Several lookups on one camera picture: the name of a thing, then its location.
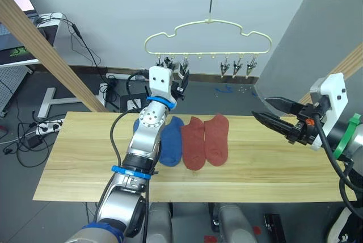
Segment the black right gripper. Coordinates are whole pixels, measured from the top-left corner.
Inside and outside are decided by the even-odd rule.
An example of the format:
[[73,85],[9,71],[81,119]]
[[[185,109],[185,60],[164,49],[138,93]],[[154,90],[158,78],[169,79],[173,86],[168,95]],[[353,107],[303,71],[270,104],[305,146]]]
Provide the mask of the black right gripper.
[[311,145],[318,135],[314,119],[320,120],[331,107],[328,96],[322,96],[314,104],[305,105],[284,97],[269,97],[265,98],[265,101],[281,112],[296,116],[298,122],[293,125],[267,112],[252,112],[257,121],[285,136],[291,144],[298,142],[303,145]]

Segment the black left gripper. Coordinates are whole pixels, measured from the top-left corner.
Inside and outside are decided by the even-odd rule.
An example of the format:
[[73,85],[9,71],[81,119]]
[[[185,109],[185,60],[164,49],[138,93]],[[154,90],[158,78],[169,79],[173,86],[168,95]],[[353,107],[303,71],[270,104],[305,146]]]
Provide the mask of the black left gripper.
[[185,87],[188,86],[189,81],[189,70],[186,71],[183,78],[178,78],[175,81],[178,83],[178,85],[171,87],[171,95],[176,101],[179,99],[184,100]]

